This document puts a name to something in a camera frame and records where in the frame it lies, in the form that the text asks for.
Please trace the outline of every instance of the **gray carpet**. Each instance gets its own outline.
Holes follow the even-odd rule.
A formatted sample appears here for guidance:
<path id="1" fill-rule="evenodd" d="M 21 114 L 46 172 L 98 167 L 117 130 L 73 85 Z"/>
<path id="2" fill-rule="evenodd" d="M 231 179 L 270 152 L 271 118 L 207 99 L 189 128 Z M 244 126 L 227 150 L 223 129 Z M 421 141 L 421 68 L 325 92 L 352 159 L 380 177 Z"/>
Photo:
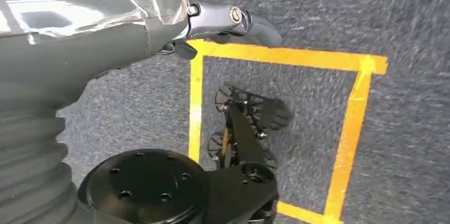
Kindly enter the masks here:
<path id="1" fill-rule="evenodd" d="M 448 223 L 450 0 L 208 0 L 270 14 L 285 45 L 387 56 L 374 76 L 342 212 L 346 223 Z M 296 118 L 266 143 L 284 201 L 323 212 L 355 74 L 205 59 L 202 137 L 223 129 L 214 110 L 229 81 L 285 100 Z M 60 114 L 74 180 L 108 156 L 141 147 L 187 153 L 189 64 L 157 57 L 92 81 Z M 202 158 L 205 168 L 211 162 Z M 280 216 L 277 223 L 299 223 Z"/>

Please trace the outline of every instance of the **chrome screw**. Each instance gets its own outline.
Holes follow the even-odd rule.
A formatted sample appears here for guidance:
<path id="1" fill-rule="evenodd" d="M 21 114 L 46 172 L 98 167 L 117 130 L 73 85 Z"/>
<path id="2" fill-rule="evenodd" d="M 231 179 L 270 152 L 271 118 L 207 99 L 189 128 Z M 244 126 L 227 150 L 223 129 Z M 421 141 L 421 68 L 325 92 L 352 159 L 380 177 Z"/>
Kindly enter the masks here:
<path id="1" fill-rule="evenodd" d="M 258 136 L 259 139 L 263 139 L 263 138 L 266 138 L 266 137 L 267 137 L 267 133 L 265 133 L 265 132 L 260 132 L 260 133 L 258 133 L 256 136 Z"/>
<path id="2" fill-rule="evenodd" d="M 222 113 L 224 113 L 227 109 L 228 109 L 227 104 L 222 104 L 221 106 L 219 106 L 219 111 Z"/>
<path id="3" fill-rule="evenodd" d="M 187 15 L 196 16 L 198 14 L 198 7 L 195 5 L 190 5 L 187 7 Z"/>
<path id="4" fill-rule="evenodd" d="M 230 9 L 231 21 L 235 24 L 239 24 L 242 21 L 242 11 L 238 7 L 232 7 Z"/>

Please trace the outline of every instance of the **bolt hole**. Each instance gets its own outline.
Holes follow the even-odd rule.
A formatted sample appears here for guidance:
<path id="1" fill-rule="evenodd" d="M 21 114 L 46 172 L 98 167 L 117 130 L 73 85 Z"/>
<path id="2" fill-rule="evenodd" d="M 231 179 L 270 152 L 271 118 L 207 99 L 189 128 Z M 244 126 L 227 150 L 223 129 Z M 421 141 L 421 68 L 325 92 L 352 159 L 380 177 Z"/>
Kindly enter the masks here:
<path id="1" fill-rule="evenodd" d="M 190 180 L 191 179 L 191 175 L 188 173 L 184 173 L 181 175 L 181 179 L 182 180 Z"/>
<path id="2" fill-rule="evenodd" d="M 120 173 L 120 169 L 118 169 L 118 168 L 113 168 L 113 169 L 111 169 L 110 173 L 111 173 L 111 174 L 118 174 L 118 173 Z"/>
<path id="3" fill-rule="evenodd" d="M 168 193 L 164 193 L 161 195 L 161 201 L 164 203 L 168 203 L 172 199 L 172 196 Z"/>
<path id="4" fill-rule="evenodd" d="M 131 192 L 130 191 L 122 191 L 119 194 L 119 199 L 123 200 L 123 199 L 129 199 L 131 197 Z"/>

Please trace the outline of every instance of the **yellow tape square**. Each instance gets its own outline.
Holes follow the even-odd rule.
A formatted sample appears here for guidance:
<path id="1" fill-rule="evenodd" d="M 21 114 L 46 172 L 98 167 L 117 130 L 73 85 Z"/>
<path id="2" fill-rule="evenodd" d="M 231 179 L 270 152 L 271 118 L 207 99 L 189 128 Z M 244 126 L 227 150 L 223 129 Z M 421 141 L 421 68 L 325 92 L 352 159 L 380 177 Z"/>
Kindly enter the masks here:
<path id="1" fill-rule="evenodd" d="M 342 223 L 340 217 L 366 111 L 370 80 L 372 74 L 386 73 L 387 58 L 335 51 L 266 48 L 238 44 L 218 45 L 203 40 L 190 41 L 189 44 L 198 51 L 195 59 L 191 61 L 189 108 L 189 157 L 197 163 L 200 160 L 201 145 L 204 56 L 358 72 L 348 99 L 325 213 L 312 212 L 284 202 L 278 203 L 278 213 L 298 220 L 308 223 Z"/>

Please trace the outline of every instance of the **black plastic part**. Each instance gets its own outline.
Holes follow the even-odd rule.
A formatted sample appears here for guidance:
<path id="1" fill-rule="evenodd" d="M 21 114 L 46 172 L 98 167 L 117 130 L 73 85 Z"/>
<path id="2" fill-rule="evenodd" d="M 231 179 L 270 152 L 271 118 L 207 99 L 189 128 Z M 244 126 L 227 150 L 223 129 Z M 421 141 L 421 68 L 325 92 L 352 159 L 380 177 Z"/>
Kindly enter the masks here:
<path id="1" fill-rule="evenodd" d="M 175 53 L 180 58 L 191 60 L 197 56 L 197 50 L 186 42 L 177 42 L 175 44 Z"/>
<path id="2" fill-rule="evenodd" d="M 230 119 L 227 126 L 232 128 L 234 141 L 236 142 L 238 158 L 240 162 L 264 163 L 264 150 L 258 143 L 250 123 L 239 111 L 236 104 L 228 105 L 227 114 Z"/>
<path id="3" fill-rule="evenodd" d="M 264 179 L 255 178 L 258 172 Z M 205 223 L 273 223 L 275 207 L 265 218 L 259 214 L 278 200 L 275 177 L 264 165 L 245 163 L 207 174 L 211 194 Z"/>
<path id="4" fill-rule="evenodd" d="M 223 106 L 236 104 L 249 120 L 255 134 L 286 127 L 293 119 L 292 112 L 283 101 L 262 97 L 228 83 L 219 88 L 215 104 L 218 111 L 222 111 Z"/>
<path id="5" fill-rule="evenodd" d="M 202 223 L 209 180 L 188 157 L 140 149 L 107 159 L 83 180 L 79 199 L 131 223 Z"/>

